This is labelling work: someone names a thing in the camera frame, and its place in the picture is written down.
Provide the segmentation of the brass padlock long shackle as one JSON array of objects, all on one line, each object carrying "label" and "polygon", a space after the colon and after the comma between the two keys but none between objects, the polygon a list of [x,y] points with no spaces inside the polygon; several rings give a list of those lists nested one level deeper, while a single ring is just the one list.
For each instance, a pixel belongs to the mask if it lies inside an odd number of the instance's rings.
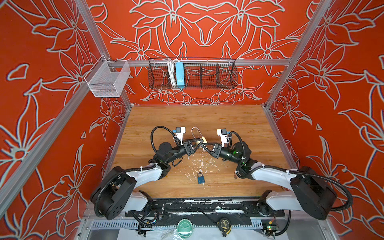
[{"label": "brass padlock long shackle", "polygon": [[203,136],[203,134],[201,133],[201,131],[198,127],[192,127],[191,128],[191,134],[192,134],[194,139],[202,139],[204,144],[207,143],[206,138]]}]

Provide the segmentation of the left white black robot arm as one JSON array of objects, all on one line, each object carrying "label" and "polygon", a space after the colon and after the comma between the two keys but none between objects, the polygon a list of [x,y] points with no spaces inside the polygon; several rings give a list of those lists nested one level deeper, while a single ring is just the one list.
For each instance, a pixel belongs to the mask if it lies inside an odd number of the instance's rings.
[{"label": "left white black robot arm", "polygon": [[[155,147],[154,133],[158,129],[169,132],[176,146],[164,142]],[[202,146],[203,139],[191,139],[182,141],[178,135],[183,135],[184,130],[179,133],[164,126],[156,126],[150,135],[151,146],[154,156],[149,160],[147,166],[123,169],[119,166],[111,169],[103,178],[101,183],[91,194],[91,202],[94,204],[95,215],[99,218],[112,220],[121,212],[140,212],[148,205],[150,198],[142,192],[135,193],[134,190],[149,182],[163,179],[172,167],[182,162],[184,156],[191,156]]]}]

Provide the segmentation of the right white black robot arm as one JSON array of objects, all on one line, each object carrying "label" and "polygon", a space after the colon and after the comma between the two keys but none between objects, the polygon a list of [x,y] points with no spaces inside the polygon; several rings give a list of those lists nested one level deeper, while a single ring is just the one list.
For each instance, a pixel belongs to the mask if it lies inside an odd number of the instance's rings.
[{"label": "right white black robot arm", "polygon": [[325,220],[330,212],[347,210],[353,196],[341,183],[317,175],[309,167],[283,169],[266,165],[251,158],[252,151],[238,133],[219,132],[221,143],[202,143],[202,148],[216,159],[235,163],[235,176],[240,179],[263,181],[286,189],[284,192],[265,191],[259,199],[261,214],[271,211],[303,211],[317,220]]}]

